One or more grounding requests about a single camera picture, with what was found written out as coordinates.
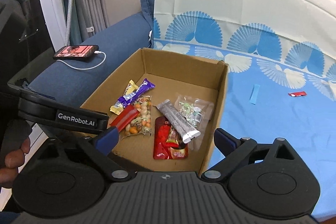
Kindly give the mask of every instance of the charging cable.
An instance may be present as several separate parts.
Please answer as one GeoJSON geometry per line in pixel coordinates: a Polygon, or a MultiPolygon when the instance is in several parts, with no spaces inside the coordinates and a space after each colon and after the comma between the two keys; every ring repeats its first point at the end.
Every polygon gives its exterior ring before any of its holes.
{"type": "Polygon", "coordinates": [[[76,69],[76,70],[90,70],[90,69],[94,69],[94,68],[96,68],[96,67],[99,67],[102,63],[105,62],[105,59],[106,59],[106,53],[104,53],[104,52],[100,52],[100,51],[95,51],[95,54],[99,54],[99,53],[104,54],[104,59],[103,59],[103,61],[101,61],[98,65],[95,65],[94,67],[91,67],[91,68],[83,68],[83,69],[81,69],[81,68],[76,68],[76,67],[73,67],[73,66],[69,65],[68,63],[64,62],[63,60],[59,60],[59,59],[58,59],[58,60],[56,60],[56,61],[62,62],[62,63],[64,63],[65,65],[67,65],[68,67],[70,67],[70,68],[72,68],[72,69],[76,69]]]}

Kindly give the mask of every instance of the phone screen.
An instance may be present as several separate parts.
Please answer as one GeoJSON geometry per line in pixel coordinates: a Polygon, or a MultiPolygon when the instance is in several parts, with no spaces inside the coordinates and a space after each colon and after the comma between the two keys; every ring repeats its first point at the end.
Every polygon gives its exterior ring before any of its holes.
{"type": "Polygon", "coordinates": [[[55,57],[86,57],[92,49],[91,46],[67,46],[55,57]]]}

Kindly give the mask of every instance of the purple snack wrapper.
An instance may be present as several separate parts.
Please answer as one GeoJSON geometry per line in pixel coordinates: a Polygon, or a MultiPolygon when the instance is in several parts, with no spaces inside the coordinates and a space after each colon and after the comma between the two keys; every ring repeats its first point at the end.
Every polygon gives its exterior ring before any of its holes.
{"type": "Polygon", "coordinates": [[[155,88],[155,85],[147,80],[147,78],[144,79],[142,84],[139,86],[139,88],[131,92],[128,95],[124,95],[119,97],[118,101],[123,105],[123,107],[127,107],[128,105],[134,103],[136,99],[138,99],[143,93],[146,91],[155,88]]]}

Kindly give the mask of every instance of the white cable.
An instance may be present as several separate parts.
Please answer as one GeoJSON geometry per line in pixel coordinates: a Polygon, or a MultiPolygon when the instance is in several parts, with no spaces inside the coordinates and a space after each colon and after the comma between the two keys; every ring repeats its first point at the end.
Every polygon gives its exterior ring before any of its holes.
{"type": "Polygon", "coordinates": [[[73,0],[69,0],[69,3],[68,3],[67,32],[65,35],[64,46],[70,45],[69,39],[70,39],[70,29],[71,29],[72,2],[73,0]]]}
{"type": "Polygon", "coordinates": [[[95,54],[99,54],[99,53],[104,54],[104,59],[103,59],[103,61],[101,61],[98,65],[95,65],[94,67],[91,67],[91,68],[84,68],[84,69],[81,69],[81,68],[76,68],[76,67],[73,67],[73,66],[69,65],[68,63],[64,62],[63,60],[59,60],[59,59],[58,59],[58,60],[56,60],[56,61],[62,62],[62,63],[64,63],[65,65],[67,65],[68,67],[70,67],[70,68],[72,68],[72,69],[76,69],[76,70],[90,70],[90,69],[94,69],[94,68],[100,66],[102,63],[105,62],[105,59],[106,59],[106,53],[104,53],[104,52],[100,52],[100,51],[95,51],[95,54]]]}

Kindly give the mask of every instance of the blue armrest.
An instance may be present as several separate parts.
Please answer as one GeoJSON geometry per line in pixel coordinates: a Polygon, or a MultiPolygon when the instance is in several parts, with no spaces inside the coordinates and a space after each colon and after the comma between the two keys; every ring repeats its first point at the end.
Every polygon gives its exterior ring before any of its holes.
{"type": "MultiPolygon", "coordinates": [[[[132,15],[89,38],[83,45],[98,45],[106,53],[105,62],[99,67],[78,71],[61,62],[55,62],[43,71],[29,87],[50,95],[60,103],[79,107],[96,88],[137,49],[149,47],[149,24],[142,13],[132,15]]],[[[89,62],[66,60],[74,67],[89,68],[97,65],[103,55],[94,55],[89,62]]]]}

